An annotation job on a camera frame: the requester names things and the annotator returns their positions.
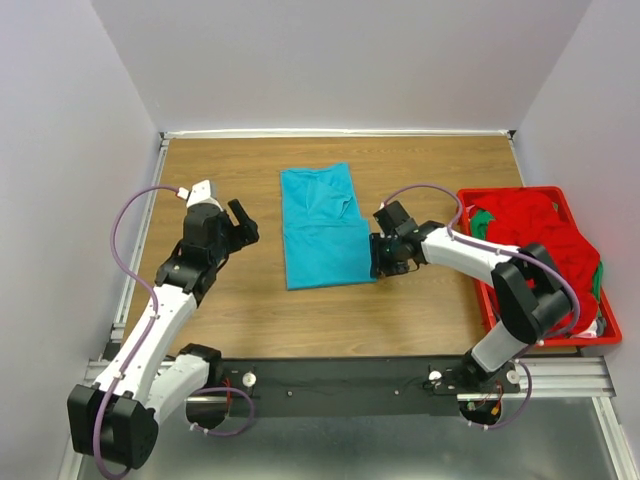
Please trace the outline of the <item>teal t shirt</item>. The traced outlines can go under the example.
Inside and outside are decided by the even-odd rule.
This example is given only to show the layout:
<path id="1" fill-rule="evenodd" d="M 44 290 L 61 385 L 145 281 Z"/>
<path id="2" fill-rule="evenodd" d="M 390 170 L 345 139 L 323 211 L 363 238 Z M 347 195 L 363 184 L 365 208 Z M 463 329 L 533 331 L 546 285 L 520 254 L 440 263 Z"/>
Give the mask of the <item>teal t shirt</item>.
<path id="1" fill-rule="evenodd" d="M 288 290 L 372 283 L 369 222 L 349 166 L 280 173 Z"/>

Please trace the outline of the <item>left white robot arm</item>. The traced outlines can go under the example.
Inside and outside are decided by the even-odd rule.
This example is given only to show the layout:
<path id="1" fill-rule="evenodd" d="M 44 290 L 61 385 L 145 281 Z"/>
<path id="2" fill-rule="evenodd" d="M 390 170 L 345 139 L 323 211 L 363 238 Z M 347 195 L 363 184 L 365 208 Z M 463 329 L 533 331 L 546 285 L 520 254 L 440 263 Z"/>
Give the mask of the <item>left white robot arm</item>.
<path id="1" fill-rule="evenodd" d="M 256 243 L 257 223 L 240 201 L 187 206 L 182 237 L 158 268 L 143 315 L 116 357 L 67 399 L 71 441 L 106 479 L 122 479 L 150 457 L 159 428 L 190 394 L 214 393 L 221 354 L 190 344 L 158 371 L 178 331 L 196 312 L 230 256 Z"/>

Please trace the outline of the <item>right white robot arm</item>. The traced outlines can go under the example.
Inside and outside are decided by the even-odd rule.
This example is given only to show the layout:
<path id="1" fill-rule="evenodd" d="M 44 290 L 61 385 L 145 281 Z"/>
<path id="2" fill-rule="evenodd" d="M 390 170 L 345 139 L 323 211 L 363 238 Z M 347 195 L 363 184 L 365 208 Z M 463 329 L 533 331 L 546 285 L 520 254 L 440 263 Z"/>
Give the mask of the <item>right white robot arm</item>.
<path id="1" fill-rule="evenodd" d="M 474 392 L 485 390 L 498 372 L 527 349 L 558 332 L 571 314 L 580 317 L 577 294 L 547 249 L 538 243 L 508 246 L 457 233 L 449 225 L 418 224 L 398 201 L 374 213 L 380 228 L 370 236 L 371 276 L 404 275 L 409 263 L 439 265 L 494 290 L 500 319 L 440 381 Z"/>

